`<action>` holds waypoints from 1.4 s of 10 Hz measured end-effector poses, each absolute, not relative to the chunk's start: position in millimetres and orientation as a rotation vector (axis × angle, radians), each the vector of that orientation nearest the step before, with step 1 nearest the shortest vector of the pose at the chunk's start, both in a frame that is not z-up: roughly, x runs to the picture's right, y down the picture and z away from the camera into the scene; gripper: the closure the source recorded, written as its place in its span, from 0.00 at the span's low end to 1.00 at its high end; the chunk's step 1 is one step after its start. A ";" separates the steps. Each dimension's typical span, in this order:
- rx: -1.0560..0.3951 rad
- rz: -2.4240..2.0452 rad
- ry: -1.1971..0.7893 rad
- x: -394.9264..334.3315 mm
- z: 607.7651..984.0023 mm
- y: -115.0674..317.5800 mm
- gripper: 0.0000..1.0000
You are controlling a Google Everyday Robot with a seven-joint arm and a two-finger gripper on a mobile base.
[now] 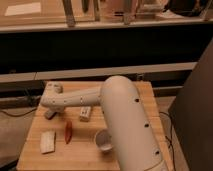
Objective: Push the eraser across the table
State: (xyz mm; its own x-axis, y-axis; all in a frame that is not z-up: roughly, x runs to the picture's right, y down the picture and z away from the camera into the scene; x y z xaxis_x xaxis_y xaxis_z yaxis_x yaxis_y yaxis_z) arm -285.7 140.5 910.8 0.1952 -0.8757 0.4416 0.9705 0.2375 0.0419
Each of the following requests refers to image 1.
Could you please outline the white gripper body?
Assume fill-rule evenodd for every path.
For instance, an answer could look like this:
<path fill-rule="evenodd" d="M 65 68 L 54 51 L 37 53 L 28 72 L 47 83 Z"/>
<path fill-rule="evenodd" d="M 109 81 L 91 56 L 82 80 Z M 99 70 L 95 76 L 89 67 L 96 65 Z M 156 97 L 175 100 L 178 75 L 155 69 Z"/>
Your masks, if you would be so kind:
<path fill-rule="evenodd" d="M 64 107 L 55 103 L 55 97 L 63 92 L 63 86 L 58 82 L 48 82 L 41 97 L 41 105 L 52 112 L 63 112 Z"/>

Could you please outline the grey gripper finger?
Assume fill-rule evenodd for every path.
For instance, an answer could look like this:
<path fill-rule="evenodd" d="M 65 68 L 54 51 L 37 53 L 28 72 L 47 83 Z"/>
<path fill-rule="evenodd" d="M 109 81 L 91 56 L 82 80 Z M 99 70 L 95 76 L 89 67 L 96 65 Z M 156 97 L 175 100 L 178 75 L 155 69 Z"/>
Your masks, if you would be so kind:
<path fill-rule="evenodd" d="M 55 115 L 56 115 L 56 111 L 52 111 L 52 110 L 47 110 L 47 111 L 44 113 L 44 117 L 45 117 L 47 120 L 51 120 Z"/>

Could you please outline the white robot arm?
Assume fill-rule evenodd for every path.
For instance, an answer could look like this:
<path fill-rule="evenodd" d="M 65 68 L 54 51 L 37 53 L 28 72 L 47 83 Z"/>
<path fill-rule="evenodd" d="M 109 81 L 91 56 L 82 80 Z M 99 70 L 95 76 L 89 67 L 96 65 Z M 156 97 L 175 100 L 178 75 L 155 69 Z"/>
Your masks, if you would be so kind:
<path fill-rule="evenodd" d="M 61 92 L 47 84 L 41 105 L 52 111 L 66 107 L 101 107 L 120 171 L 169 171 L 136 85 L 125 76 L 111 76 L 100 86 Z"/>

